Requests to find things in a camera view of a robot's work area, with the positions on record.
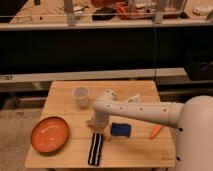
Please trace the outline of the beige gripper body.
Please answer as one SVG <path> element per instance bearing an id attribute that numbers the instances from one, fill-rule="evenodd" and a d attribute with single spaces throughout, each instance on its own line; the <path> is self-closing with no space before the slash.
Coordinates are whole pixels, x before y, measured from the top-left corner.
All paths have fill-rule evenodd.
<path id="1" fill-rule="evenodd" d="M 91 119 L 86 121 L 86 125 L 93 133 L 101 133 L 106 140 L 110 139 L 109 124 L 98 123 Z"/>

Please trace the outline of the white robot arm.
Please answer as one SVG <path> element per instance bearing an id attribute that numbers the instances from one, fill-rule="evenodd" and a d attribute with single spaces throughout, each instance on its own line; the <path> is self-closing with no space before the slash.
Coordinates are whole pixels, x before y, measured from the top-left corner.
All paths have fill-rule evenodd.
<path id="1" fill-rule="evenodd" d="M 175 171 L 213 171 L 213 97 L 196 96 L 185 103 L 117 101 L 106 90 L 93 102 L 94 114 L 87 125 L 104 131 L 111 115 L 175 128 Z"/>

